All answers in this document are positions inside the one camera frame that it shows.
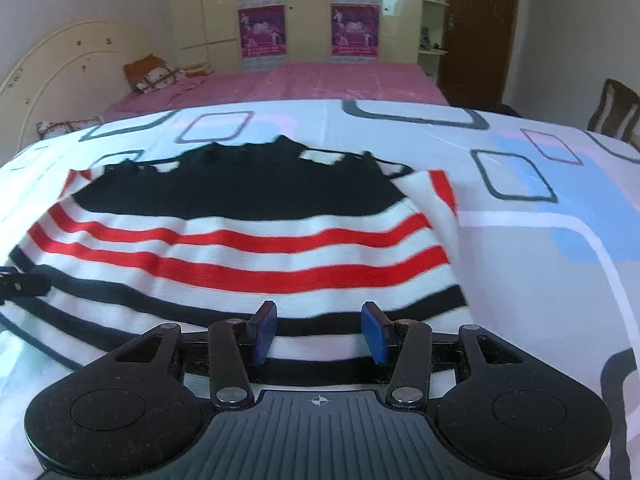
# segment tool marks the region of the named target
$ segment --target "wooden chair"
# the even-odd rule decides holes
[[[615,79],[607,79],[604,82],[600,104],[598,104],[597,110],[589,121],[587,129],[591,132],[596,132],[596,127],[602,120],[607,105],[607,94],[609,92],[612,94],[611,110],[597,133],[621,139],[623,142],[629,142],[634,134],[634,128],[638,124],[638,119],[640,119],[640,97],[631,88]],[[633,114],[622,132],[622,136],[620,136],[620,127],[632,110]]]

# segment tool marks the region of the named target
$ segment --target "headboard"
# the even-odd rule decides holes
[[[0,163],[32,144],[39,121],[81,120],[131,92],[122,66],[151,53],[139,34],[94,20],[57,31],[0,86]]]

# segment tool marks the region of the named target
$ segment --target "patterned pillow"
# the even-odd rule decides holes
[[[62,135],[78,132],[85,128],[100,126],[104,121],[100,117],[90,117],[82,121],[58,121],[58,122],[40,122],[36,124],[36,131],[40,140],[52,139]]]
[[[176,70],[153,54],[125,65],[123,69],[131,87],[143,94],[175,84],[184,77],[182,70]]]

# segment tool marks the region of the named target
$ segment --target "striped garment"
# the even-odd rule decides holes
[[[162,322],[200,331],[272,300],[261,382],[367,382],[364,302],[452,332],[467,314],[442,245],[455,214],[442,171],[286,137],[72,171],[11,253],[52,290],[7,302],[1,322],[78,368]]]

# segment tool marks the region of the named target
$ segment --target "pink poster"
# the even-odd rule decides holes
[[[283,5],[238,10],[238,19],[242,57],[287,53]]]
[[[332,56],[378,56],[378,6],[332,5]]]

